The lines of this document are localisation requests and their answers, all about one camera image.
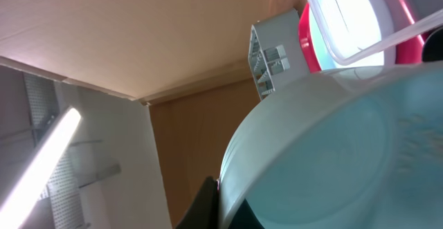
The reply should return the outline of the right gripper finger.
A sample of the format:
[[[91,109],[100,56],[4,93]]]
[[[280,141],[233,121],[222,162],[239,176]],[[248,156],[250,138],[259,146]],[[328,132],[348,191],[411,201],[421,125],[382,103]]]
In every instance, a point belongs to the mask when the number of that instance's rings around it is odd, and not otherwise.
[[[217,229],[218,209],[218,182],[209,176],[203,181],[195,199],[175,228]]]

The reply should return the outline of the light blue bowl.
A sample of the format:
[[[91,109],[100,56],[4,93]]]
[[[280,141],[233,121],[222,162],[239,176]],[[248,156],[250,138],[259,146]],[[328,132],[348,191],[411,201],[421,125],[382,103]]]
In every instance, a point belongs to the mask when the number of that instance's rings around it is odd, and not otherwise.
[[[231,138],[219,227],[441,228],[442,63],[341,68],[261,101]]]

